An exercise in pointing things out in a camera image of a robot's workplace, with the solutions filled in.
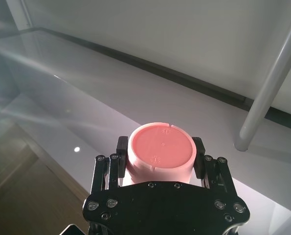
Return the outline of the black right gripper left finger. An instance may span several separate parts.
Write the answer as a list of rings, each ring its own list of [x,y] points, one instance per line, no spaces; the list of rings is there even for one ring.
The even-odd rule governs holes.
[[[125,176],[128,159],[128,136],[118,138],[116,151],[109,157],[98,155],[95,166],[90,194],[119,187],[119,180]]]

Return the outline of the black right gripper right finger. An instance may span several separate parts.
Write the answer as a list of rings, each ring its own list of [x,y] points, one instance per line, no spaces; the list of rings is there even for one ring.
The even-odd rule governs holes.
[[[202,187],[215,192],[237,195],[227,159],[224,157],[214,159],[206,155],[201,138],[192,139],[197,150],[194,171],[196,177],[201,180]]]

